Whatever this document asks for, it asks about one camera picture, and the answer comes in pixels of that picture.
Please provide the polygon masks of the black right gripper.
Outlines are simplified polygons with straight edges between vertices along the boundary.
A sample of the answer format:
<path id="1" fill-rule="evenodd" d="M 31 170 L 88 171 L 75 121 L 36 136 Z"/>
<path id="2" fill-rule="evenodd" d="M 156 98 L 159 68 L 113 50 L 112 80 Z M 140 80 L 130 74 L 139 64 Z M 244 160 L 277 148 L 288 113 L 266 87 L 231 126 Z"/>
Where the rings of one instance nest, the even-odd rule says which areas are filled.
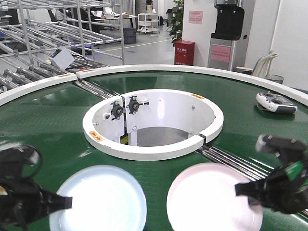
<path id="1" fill-rule="evenodd" d="M 295 138 L 261 134 L 256 150 L 273 154 L 281 165 L 264 179 L 234 186 L 235 195 L 247 196 L 249 205 L 262 205 L 286 214 L 308 208 L 307 146 Z"/>

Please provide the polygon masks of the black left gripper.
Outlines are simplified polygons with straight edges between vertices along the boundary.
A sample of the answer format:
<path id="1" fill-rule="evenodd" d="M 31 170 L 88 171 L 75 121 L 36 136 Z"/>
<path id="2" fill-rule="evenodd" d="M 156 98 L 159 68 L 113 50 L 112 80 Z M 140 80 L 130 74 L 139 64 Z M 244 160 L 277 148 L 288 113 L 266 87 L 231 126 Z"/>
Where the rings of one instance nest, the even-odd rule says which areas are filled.
<path id="1" fill-rule="evenodd" d="M 42 156 L 31 145 L 19 145 L 0 152 L 0 229 L 14 225 L 28 230 L 27 225 L 59 210 L 71 209 L 73 197 L 47 194 L 32 177 L 42 165 Z"/>

